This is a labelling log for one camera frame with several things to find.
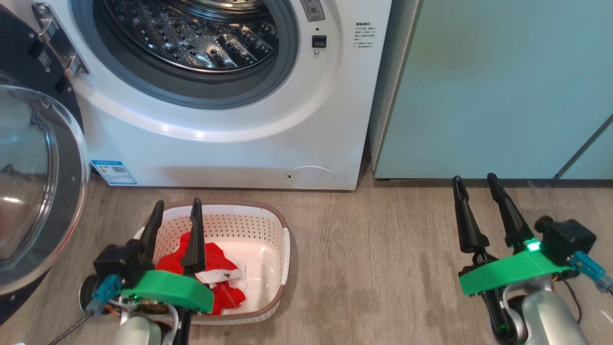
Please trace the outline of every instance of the cabinet door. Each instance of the cabinet door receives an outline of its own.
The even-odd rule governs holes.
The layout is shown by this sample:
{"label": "cabinet door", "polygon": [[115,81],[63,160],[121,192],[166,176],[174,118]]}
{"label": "cabinet door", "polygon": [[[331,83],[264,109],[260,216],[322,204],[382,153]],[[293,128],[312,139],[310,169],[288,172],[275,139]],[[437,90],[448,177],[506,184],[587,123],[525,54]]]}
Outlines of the cabinet door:
{"label": "cabinet door", "polygon": [[423,0],[375,176],[554,177],[611,115],[611,13]]}
{"label": "cabinet door", "polygon": [[613,126],[609,125],[598,136],[562,179],[613,179]]}

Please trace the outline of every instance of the warning label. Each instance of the warning label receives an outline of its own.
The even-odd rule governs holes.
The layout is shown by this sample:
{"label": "warning label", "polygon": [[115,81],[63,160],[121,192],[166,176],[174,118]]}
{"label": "warning label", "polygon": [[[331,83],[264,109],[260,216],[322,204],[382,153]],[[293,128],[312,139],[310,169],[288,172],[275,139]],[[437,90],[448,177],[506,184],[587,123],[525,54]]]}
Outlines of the warning label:
{"label": "warning label", "polygon": [[319,0],[300,0],[300,2],[302,2],[302,7],[305,9],[308,21],[326,19],[324,8],[321,6],[321,2]]}
{"label": "warning label", "polygon": [[126,167],[120,161],[93,160],[91,164],[110,185],[136,185]]}
{"label": "warning label", "polygon": [[354,48],[372,48],[375,44],[376,28],[369,21],[356,23],[356,34],[353,38]]}
{"label": "warning label", "polygon": [[40,63],[42,63],[42,66],[44,68],[48,68],[49,65],[51,64],[51,58],[49,57],[49,55],[47,55],[47,53],[44,50],[39,55],[39,61],[40,61]]}

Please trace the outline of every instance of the washing machine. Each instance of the washing machine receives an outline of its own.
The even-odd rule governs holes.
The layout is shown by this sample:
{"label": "washing machine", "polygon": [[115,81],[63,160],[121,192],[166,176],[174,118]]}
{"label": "washing machine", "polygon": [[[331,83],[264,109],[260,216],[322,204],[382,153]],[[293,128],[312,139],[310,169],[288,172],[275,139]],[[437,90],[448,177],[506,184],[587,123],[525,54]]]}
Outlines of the washing machine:
{"label": "washing machine", "polygon": [[352,190],[391,1],[0,4],[110,185]]}

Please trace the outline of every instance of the laundry basket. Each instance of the laundry basket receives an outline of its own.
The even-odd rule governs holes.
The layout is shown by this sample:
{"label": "laundry basket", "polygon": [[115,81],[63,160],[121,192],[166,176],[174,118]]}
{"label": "laundry basket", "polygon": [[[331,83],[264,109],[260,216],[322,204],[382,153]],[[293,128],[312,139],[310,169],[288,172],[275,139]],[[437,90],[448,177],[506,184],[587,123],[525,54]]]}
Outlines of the laundry basket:
{"label": "laundry basket", "polygon": [[[153,263],[179,247],[191,230],[191,204],[170,205],[158,231]],[[247,300],[223,315],[198,315],[194,325],[241,325],[268,319],[279,307],[289,271],[289,230],[276,209],[260,203],[202,203],[205,242],[246,264]],[[140,236],[144,228],[137,232]]]}

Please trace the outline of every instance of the washing machine door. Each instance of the washing machine door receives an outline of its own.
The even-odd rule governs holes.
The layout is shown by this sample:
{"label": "washing machine door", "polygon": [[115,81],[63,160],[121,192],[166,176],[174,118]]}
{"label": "washing machine door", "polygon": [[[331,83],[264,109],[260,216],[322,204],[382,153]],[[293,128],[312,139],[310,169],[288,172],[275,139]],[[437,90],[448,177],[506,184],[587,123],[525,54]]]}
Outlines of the washing machine door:
{"label": "washing machine door", "polygon": [[76,99],[52,49],[3,6],[0,44],[2,324],[65,246],[83,209],[89,169]]}

